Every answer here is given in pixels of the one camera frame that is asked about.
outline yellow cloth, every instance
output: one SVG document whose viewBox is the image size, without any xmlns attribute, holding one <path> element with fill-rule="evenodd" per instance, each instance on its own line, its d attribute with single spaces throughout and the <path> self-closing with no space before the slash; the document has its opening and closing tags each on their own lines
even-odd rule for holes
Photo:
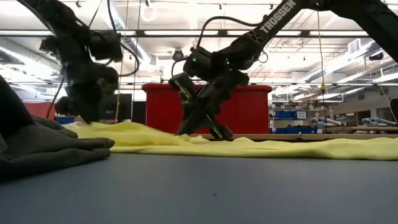
<svg viewBox="0 0 398 224">
<path fill-rule="evenodd" d="M 70 125 L 79 138 L 110 138 L 112 152 L 174 154 L 223 157 L 314 157 L 329 159 L 398 160 L 398 139 L 334 139 L 323 142 L 253 142 L 239 138 L 232 142 L 208 141 L 202 137 L 174 136 L 142 124 L 119 123 L 90 126 Z"/>
</svg>

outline gray table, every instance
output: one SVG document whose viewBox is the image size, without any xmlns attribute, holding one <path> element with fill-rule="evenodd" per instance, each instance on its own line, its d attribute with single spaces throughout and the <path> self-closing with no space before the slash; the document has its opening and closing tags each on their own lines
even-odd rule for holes
<svg viewBox="0 0 398 224">
<path fill-rule="evenodd" d="M 113 154 L 0 185 L 0 223 L 398 223 L 398 162 Z"/>
</svg>

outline red bin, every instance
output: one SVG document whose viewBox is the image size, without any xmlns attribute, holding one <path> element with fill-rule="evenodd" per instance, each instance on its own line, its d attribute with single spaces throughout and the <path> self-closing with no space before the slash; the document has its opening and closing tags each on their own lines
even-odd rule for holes
<svg viewBox="0 0 398 224">
<path fill-rule="evenodd" d="M 176 133 L 182 121 L 182 106 L 178 92 L 166 84 L 145 84 L 147 93 L 146 125 Z M 217 120 L 235 134 L 268 134 L 268 93 L 264 85 L 239 86 L 229 101 L 221 105 Z M 195 133 L 206 134 L 208 129 Z"/>
</svg>

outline ceiling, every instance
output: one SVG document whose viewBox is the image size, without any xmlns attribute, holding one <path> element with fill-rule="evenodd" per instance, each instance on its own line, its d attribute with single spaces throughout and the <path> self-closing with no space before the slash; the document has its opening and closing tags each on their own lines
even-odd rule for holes
<svg viewBox="0 0 398 224">
<path fill-rule="evenodd" d="M 83 22 L 89 24 L 101 0 L 79 1 L 80 7 L 77 7 L 76 1 L 62 1 L 70 7 Z M 386 1 L 395 13 L 398 13 L 398 0 Z M 109 17 L 107 14 L 106 1 L 103 0 L 98 13 L 93 20 L 91 28 L 94 30 L 110 29 Z M 278 0 L 173 0 L 173 1 L 150 1 L 150 7 L 146 6 L 145 1 L 113 1 L 118 16 L 124 21 L 126 29 L 131 30 L 196 30 L 201 29 L 203 23 L 212 16 L 231 16 L 241 19 L 245 22 L 257 23 L 261 21 L 264 14 L 269 14 L 271 5 L 276 7 Z M 319 13 L 321 30 L 361 30 L 354 22 L 348 19 L 340 18 L 332 12 Z M 0 1 L 0 31 L 2 30 L 46 30 L 45 26 L 24 6 L 15 0 Z M 214 21 L 209 24 L 207 29 L 250 29 L 243 25 L 231 21 Z M 318 17 L 315 11 L 300 11 L 285 27 L 284 30 L 317 30 Z M 16 44 L 29 52 L 35 53 L 40 58 L 55 62 L 55 59 L 48 55 L 43 55 L 39 51 L 41 37 L 0 37 Z M 204 38 L 201 46 L 209 51 L 216 51 L 227 47 L 235 38 L 231 37 L 210 37 Z M 322 38 L 322 56 L 325 65 L 332 63 L 335 58 L 348 49 L 348 44 L 355 38 Z M 122 82 L 159 82 L 160 74 L 164 79 L 170 78 L 170 69 L 173 63 L 171 55 L 175 49 L 182 49 L 185 55 L 190 53 L 190 47 L 197 42 L 196 37 L 142 37 L 137 39 L 138 44 L 145 53 L 156 60 L 152 61 L 150 66 L 142 66 L 142 70 L 136 77 L 124 77 Z M 311 71 L 320 68 L 321 54 L 319 39 L 312 38 L 274 38 L 264 51 L 268 55 L 268 61 L 264 64 L 255 63 L 249 70 L 251 82 L 254 83 L 289 83 L 299 81 L 299 76 L 306 76 Z M 383 63 L 390 61 L 388 56 L 384 57 Z M 343 73 L 341 78 L 355 75 L 358 72 L 369 68 L 365 66 L 372 65 L 375 62 L 356 61 L 347 66 L 339 68 Z M 129 54 L 125 53 L 123 60 L 123 69 L 120 63 L 112 63 L 117 71 L 129 73 L 134 70 L 134 60 L 131 60 Z M 182 71 L 183 63 L 177 64 L 175 72 Z M 13 82 L 31 82 L 23 75 L 14 77 Z"/>
</svg>

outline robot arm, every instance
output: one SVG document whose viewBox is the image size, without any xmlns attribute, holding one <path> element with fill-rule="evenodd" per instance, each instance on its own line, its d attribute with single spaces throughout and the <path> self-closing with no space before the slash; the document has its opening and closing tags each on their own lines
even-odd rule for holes
<svg viewBox="0 0 398 224">
<path fill-rule="evenodd" d="M 209 127 L 215 138 L 230 138 L 232 132 L 218 124 L 215 115 L 238 85 L 248 84 L 249 77 L 239 70 L 250 68 L 266 44 L 302 9 L 331 10 L 354 20 L 398 62 L 398 18 L 380 0 L 283 0 L 255 29 L 229 47 L 213 53 L 202 47 L 192 49 L 184 72 L 169 81 L 183 100 L 184 117 L 177 134 Z M 196 92 L 189 79 L 195 76 L 208 82 Z"/>
<path fill-rule="evenodd" d="M 96 60 L 122 60 L 119 37 L 113 30 L 93 32 L 75 13 L 58 0 L 18 0 L 54 34 L 42 41 L 40 49 L 61 63 L 69 99 L 87 122 L 98 120 L 98 103 L 118 87 L 115 69 Z"/>
</svg>

